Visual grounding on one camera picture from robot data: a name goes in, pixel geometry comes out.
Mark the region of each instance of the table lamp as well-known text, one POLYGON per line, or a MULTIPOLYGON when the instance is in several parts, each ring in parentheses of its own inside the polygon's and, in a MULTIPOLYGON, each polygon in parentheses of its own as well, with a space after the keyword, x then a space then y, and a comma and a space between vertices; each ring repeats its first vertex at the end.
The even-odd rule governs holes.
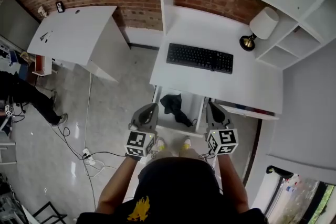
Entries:
POLYGON ((271 8, 265 7, 250 22, 252 35, 242 36, 239 40, 244 50, 252 51, 255 48, 254 40, 258 37, 267 39, 279 22, 279 15, 271 8))

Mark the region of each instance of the shoe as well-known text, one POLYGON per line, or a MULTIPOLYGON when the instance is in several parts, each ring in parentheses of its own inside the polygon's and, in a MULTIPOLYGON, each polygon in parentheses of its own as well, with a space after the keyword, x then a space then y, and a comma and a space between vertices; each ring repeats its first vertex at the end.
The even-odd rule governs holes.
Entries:
POLYGON ((163 140, 163 138, 159 137, 157 140, 156 140, 156 146, 157 146, 157 151, 160 152, 160 151, 163 151, 165 148, 166 148, 166 143, 165 141, 163 140))
POLYGON ((67 122, 67 120, 68 120, 68 114, 65 113, 61 116, 61 119, 59 120, 59 122, 57 124, 55 124, 55 125, 52 124, 52 127, 55 128, 55 127, 58 127, 62 124, 65 124, 67 122))
POLYGON ((57 91, 53 91, 52 94, 53 94, 52 97, 51 97, 52 107, 53 107, 53 110, 55 110, 56 100, 57 100, 57 91))
POLYGON ((188 150, 189 148, 191 148, 191 139, 187 136, 183 142, 181 150, 188 150))

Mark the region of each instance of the keyboard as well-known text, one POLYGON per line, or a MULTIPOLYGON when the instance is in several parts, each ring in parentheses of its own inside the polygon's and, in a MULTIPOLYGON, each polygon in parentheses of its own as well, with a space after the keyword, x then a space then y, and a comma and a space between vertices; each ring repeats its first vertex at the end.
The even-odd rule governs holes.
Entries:
POLYGON ((225 52, 169 44, 167 63, 232 74, 233 55, 225 52))

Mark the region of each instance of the white table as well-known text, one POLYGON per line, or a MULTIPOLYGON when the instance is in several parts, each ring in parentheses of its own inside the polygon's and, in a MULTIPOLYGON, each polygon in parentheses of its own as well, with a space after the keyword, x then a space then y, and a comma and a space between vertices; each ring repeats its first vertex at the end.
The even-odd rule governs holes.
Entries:
POLYGON ((115 9, 95 6, 51 12, 37 29, 28 52, 77 63, 96 76, 118 81, 128 66, 130 49, 112 18, 115 9))
MULTIPOLYGON (((160 46, 150 84, 276 114, 282 113, 282 70, 257 61, 253 52, 240 47, 239 38, 251 33, 247 25, 198 10, 182 7, 173 7, 173 10, 175 15, 160 46), (232 54, 233 73, 211 72, 166 63, 169 43, 232 54)), ((228 111, 261 119, 277 119, 276 116, 268 117, 236 108, 228 108, 228 111)))

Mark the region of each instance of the white floor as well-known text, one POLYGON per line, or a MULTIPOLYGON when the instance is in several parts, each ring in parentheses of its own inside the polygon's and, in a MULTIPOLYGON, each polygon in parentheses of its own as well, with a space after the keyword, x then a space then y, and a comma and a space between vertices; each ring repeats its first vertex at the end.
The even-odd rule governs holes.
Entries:
MULTIPOLYGON (((150 103, 154 95, 154 87, 149 85, 149 80, 157 52, 132 48, 131 54, 132 66, 119 83, 93 77, 87 125, 90 74, 85 69, 80 66, 76 66, 74 71, 62 68, 58 74, 39 80, 39 85, 57 90, 57 112, 69 114, 66 126, 71 134, 67 141, 77 152, 81 153, 87 147, 91 152, 109 151, 124 155, 124 134, 132 114, 150 103)), ((253 147, 257 120, 238 115, 232 115, 232 120, 239 134, 239 147, 232 160, 242 177, 253 147)), ((205 128, 203 117, 201 130, 205 128)), ((160 131, 159 135, 175 152, 183 139, 175 133, 160 131)), ((61 214, 68 214, 66 223, 72 223, 72 219, 82 212, 93 211, 92 190, 83 162, 74 156, 32 106, 28 107, 26 118, 14 126, 13 138, 17 143, 18 163, 1 166, 0 172, 7 175, 17 198, 28 211, 34 213, 51 201, 61 214)), ((192 143, 199 154, 208 151, 203 139, 193 138, 192 143)), ((110 154, 97 154, 94 158, 112 167, 118 167, 123 160, 110 154)), ((143 167, 141 163, 137 165, 126 200, 133 197, 138 184, 137 175, 143 167)), ((89 167, 89 172, 94 174, 96 170, 89 167)), ((113 172, 114 169, 106 168, 92 178, 96 202, 113 172)))

